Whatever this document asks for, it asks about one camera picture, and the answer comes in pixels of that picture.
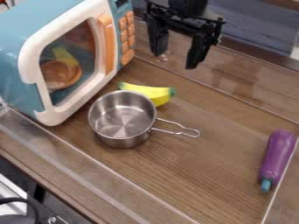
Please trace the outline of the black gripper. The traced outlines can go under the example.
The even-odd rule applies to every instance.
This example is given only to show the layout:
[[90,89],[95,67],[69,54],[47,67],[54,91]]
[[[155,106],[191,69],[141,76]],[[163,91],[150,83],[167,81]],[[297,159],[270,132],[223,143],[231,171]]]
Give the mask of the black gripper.
[[186,68],[195,69],[205,61],[211,44],[221,42],[225,17],[209,9],[209,0],[147,0],[145,18],[150,49],[159,57],[169,48],[170,30],[193,36]]

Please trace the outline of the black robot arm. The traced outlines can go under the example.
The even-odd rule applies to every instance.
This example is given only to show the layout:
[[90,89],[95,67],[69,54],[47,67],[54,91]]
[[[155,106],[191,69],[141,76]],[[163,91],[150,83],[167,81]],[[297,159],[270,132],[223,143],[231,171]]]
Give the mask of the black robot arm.
[[165,6],[149,0],[145,11],[150,49],[155,57],[169,50],[170,31],[191,37],[186,68],[206,60],[211,46],[221,42],[225,17],[207,9],[209,0],[169,0]]

